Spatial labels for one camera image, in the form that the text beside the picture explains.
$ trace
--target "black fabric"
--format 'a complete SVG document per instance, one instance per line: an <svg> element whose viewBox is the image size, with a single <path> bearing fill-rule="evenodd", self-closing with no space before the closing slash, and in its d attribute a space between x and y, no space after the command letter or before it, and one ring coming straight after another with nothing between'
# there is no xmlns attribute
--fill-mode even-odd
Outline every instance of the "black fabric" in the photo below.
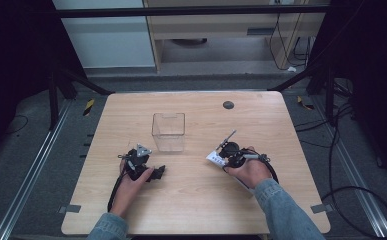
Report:
<svg viewBox="0 0 387 240"><path fill-rule="evenodd" d="M0 0L0 139L19 101L47 89L53 58L86 77L62 21L22 14L29 9L55 8L52 1Z"/></svg>
<svg viewBox="0 0 387 240"><path fill-rule="evenodd" d="M355 1L355 8L362 2L356 15L333 12L326 16L311 56L319 56L353 17L342 33L344 41L337 46L341 55L335 76L352 80L355 110L387 166L387 1Z"/></svg>

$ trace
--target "gray carpet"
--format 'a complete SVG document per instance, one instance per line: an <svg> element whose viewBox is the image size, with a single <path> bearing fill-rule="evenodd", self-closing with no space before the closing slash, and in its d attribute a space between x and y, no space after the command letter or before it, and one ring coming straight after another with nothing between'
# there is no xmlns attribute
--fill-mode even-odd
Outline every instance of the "gray carpet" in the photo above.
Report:
<svg viewBox="0 0 387 240"><path fill-rule="evenodd" d="M176 90L229 90L258 89L272 87L286 76L273 76L274 81L262 81L260 75L205 76L189 78L185 76L138 79L97 80L100 84L118 92L125 91L176 91ZM58 213L60 206L70 202L77 178L80 174L88 146L90 134L94 134L106 97L77 85L78 97L72 102L68 118L54 144L50 156L37 180L25 208L17 221L12 236L14 239L53 239L66 237L60 226L63 214ZM307 110L297 103L294 94L285 93L289 113L294 124L320 120L316 110ZM95 99L89 116L82 116L87 101ZM338 99L338 105L344 100ZM18 107L17 114L26 116L28 123L21 130L3 136L0 144L0 221L24 180L37 151L39 150L49 127L48 94L42 92L32 96ZM24 118L17 117L11 125L17 130L24 125ZM375 155L362 132L359 123L351 120L350 115L340 121L340 134L356 166L370 188L387 201L387 169L380 169L375 163ZM331 138L324 127L298 133L299 139L318 145L329 146ZM302 142L305 156L316 182L320 195L329 192L328 188L328 154L326 147L314 146ZM334 186L350 185L348 177L333 155ZM373 233L365 213L360 207L353 191L336 194L342 212L351 221L366 231ZM331 231L325 236L328 239L368 239L347 225L336 212L328 213Z"/></svg>

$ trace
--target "clear plastic container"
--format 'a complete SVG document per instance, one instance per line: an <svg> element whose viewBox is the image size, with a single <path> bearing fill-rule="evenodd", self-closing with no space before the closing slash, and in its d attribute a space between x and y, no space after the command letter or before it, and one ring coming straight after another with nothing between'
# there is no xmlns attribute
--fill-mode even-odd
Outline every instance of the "clear plastic container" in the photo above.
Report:
<svg viewBox="0 0 387 240"><path fill-rule="evenodd" d="M153 114L152 136L162 152L181 152L184 150L185 116L184 113Z"/></svg>

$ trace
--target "sleeve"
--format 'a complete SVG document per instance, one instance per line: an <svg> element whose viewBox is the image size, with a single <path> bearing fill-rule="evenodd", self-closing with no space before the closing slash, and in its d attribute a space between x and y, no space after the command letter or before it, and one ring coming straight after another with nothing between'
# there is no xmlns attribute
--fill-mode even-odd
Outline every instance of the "sleeve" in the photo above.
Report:
<svg viewBox="0 0 387 240"><path fill-rule="evenodd" d="M91 230L87 239L124 240L126 239L127 230L128 224L124 219L112 213L104 213L97 221L93 230Z"/></svg>
<svg viewBox="0 0 387 240"><path fill-rule="evenodd" d="M255 197L274 239L324 239L309 216L274 179L260 182Z"/></svg>

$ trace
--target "horizontal black beam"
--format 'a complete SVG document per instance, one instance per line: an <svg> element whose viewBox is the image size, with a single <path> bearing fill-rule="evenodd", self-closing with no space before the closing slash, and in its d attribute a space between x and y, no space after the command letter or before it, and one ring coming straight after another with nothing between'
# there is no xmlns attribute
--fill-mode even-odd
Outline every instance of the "horizontal black beam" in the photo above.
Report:
<svg viewBox="0 0 387 240"><path fill-rule="evenodd" d="M71 9L37 12L31 14L53 15L60 18L271 14L271 13L321 13L346 9L348 6L318 5L244 5L244 6L191 6L153 8Z"/></svg>

